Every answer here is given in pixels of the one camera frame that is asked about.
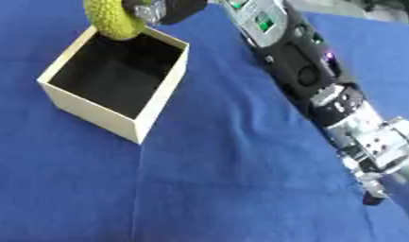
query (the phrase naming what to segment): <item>cardboard box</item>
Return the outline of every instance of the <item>cardboard box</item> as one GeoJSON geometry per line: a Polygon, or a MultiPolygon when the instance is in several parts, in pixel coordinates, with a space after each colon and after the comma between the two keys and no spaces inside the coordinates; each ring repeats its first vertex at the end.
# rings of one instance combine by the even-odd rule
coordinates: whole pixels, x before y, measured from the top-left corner
{"type": "Polygon", "coordinates": [[[58,108],[141,144],[185,74],[188,51],[149,27],[115,42],[91,26],[38,82],[58,108]]]}

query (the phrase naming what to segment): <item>green light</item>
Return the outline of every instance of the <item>green light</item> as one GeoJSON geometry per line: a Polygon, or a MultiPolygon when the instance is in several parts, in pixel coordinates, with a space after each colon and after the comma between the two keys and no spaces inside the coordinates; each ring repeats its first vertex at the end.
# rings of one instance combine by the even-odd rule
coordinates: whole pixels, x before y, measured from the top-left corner
{"type": "Polygon", "coordinates": [[[239,10],[241,7],[243,7],[248,0],[242,0],[242,1],[238,1],[238,0],[231,0],[228,1],[230,3],[230,5],[235,9],[235,10],[239,10]]]}
{"type": "Polygon", "coordinates": [[[257,15],[255,18],[255,23],[264,33],[266,33],[266,31],[274,25],[273,21],[263,11],[257,15]]]}

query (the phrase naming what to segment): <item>blue cloth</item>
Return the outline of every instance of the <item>blue cloth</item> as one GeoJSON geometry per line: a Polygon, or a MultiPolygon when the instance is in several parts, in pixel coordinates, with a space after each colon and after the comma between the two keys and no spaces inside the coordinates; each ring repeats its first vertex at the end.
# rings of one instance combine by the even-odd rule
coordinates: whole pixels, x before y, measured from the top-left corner
{"type": "MultiPolygon", "coordinates": [[[[385,117],[409,118],[409,26],[309,14],[385,117]]],[[[58,111],[35,82],[86,27],[81,1],[0,1],[0,242],[409,242],[366,207],[222,9],[162,30],[188,73],[139,148],[58,111]]]]}

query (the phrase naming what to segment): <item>textured ball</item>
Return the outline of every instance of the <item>textured ball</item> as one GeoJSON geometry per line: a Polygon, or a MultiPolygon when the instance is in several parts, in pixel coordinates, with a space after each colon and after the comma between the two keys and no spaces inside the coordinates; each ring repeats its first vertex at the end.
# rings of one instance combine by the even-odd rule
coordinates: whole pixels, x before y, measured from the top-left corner
{"type": "Polygon", "coordinates": [[[91,24],[113,40],[136,37],[145,29],[145,21],[125,12],[122,0],[84,0],[84,8],[91,24]]]}

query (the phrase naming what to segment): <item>robotic arm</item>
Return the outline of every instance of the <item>robotic arm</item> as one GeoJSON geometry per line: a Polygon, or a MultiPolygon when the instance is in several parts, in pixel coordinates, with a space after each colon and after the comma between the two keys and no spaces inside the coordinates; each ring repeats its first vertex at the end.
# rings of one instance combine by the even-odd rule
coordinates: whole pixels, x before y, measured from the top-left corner
{"type": "MultiPolygon", "coordinates": [[[[363,202],[390,197],[409,215],[409,121],[380,117],[335,54],[283,0],[218,0],[255,58],[295,107],[337,150],[366,191],[363,202]]],[[[123,0],[152,24],[173,24],[206,0],[123,0]]]]}

